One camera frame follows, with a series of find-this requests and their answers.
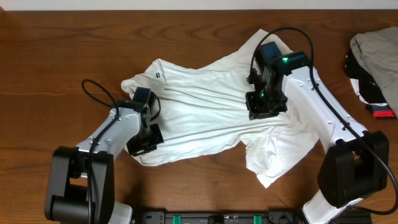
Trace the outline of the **white t-shirt black print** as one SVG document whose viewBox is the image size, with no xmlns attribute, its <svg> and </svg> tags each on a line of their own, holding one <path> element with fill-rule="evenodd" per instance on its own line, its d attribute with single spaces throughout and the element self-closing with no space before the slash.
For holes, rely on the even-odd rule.
<svg viewBox="0 0 398 224">
<path fill-rule="evenodd" d="M 295 105 L 274 118 L 249 119 L 245 95 L 253 87 L 246 79 L 260 41 L 275 42 L 289 52 L 278 36 L 259 30 L 238 51 L 205 67 L 184 68 L 157 59 L 144 73 L 124 80 L 121 88 L 130 95 L 145 87 L 159 97 L 156 123 L 164 142 L 137 161 L 159 166 L 217 154 L 242 142 L 246 167 L 268 187 L 303 159 L 318 135 Z"/>
</svg>

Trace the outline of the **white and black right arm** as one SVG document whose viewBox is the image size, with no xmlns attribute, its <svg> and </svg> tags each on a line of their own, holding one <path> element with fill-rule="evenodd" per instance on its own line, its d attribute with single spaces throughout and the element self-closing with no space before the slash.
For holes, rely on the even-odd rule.
<svg viewBox="0 0 398 224">
<path fill-rule="evenodd" d="M 337 102 L 303 52 L 254 51 L 246 93 L 249 119 L 273 118 L 298 106 L 326 152 L 319 191 L 298 213 L 269 212 L 269 223 L 371 223 L 371 212 L 354 205 L 386 188 L 389 141 L 370 133 Z"/>
</svg>

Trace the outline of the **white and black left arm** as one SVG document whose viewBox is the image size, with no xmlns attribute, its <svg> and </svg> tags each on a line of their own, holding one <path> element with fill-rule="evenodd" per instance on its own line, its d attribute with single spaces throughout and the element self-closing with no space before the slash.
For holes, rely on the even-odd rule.
<svg viewBox="0 0 398 224">
<path fill-rule="evenodd" d="M 114 198 L 114 160 L 126 148 L 137 157 L 163 143 L 159 98 L 122 101 L 106 121 L 75 147 L 60 146 L 52 156 L 45 199 L 46 219 L 60 223 L 133 223 L 131 206 Z"/>
</svg>

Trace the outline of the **black red folded garment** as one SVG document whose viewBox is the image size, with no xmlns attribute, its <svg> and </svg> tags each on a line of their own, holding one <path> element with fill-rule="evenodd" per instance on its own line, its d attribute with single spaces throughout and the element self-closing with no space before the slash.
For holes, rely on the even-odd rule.
<svg viewBox="0 0 398 224">
<path fill-rule="evenodd" d="M 355 94 L 365 104 L 365 109 L 376 119 L 397 119 L 397 115 L 387 104 L 381 89 L 371 74 L 359 64 L 352 50 L 346 55 L 345 72 Z"/>
</svg>

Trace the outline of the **grey folded garment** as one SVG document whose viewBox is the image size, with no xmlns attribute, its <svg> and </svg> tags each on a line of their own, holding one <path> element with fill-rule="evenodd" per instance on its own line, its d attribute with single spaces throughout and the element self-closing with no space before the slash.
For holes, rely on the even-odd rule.
<svg viewBox="0 0 398 224">
<path fill-rule="evenodd" d="M 371 74 L 387 104 L 397 113 L 397 27 L 356 34 L 350 50 Z"/>
</svg>

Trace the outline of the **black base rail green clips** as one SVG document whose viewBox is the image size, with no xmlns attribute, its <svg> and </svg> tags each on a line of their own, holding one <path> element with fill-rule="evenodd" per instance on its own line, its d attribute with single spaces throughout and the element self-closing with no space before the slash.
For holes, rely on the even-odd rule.
<svg viewBox="0 0 398 224">
<path fill-rule="evenodd" d="M 133 224 L 306 224 L 299 210 L 270 210 L 246 213 L 149 211 L 136 215 Z"/>
</svg>

